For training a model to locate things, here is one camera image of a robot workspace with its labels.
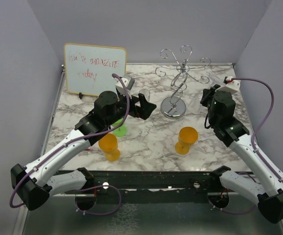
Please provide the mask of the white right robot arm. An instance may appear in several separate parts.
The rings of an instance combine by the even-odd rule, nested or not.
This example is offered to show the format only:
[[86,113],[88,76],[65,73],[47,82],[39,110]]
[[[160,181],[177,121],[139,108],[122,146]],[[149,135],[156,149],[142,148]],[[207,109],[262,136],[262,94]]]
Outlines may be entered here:
[[262,216],[276,224],[283,219],[283,172],[259,149],[249,130],[234,117],[232,94],[216,84],[203,90],[200,101],[207,108],[205,121],[215,136],[235,152],[259,180],[255,183],[226,166],[212,173],[209,185],[214,191],[231,189],[254,203]]

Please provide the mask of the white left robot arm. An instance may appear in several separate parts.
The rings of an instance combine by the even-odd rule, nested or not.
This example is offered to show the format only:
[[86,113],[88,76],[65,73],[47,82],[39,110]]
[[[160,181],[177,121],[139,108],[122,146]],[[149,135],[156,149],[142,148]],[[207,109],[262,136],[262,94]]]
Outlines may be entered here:
[[144,94],[130,96],[125,92],[104,91],[94,102],[93,109],[75,125],[70,133],[55,147],[38,159],[23,166],[14,165],[10,170],[13,192],[10,207],[15,208],[13,198],[17,195],[30,211],[41,207],[52,195],[79,190],[91,191],[92,175],[85,168],[63,175],[56,172],[73,157],[96,144],[120,120],[123,125],[127,116],[146,120],[156,109]]

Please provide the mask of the green plastic wine glass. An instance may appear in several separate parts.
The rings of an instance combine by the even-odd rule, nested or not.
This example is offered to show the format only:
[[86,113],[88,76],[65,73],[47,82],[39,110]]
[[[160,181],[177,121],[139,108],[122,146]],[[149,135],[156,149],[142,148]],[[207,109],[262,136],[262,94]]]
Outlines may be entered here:
[[[122,118],[117,120],[114,124],[111,125],[111,128],[117,127],[122,121],[123,121]],[[127,128],[124,124],[122,124],[120,127],[118,127],[113,131],[113,134],[116,137],[123,137],[126,133],[127,133]]]

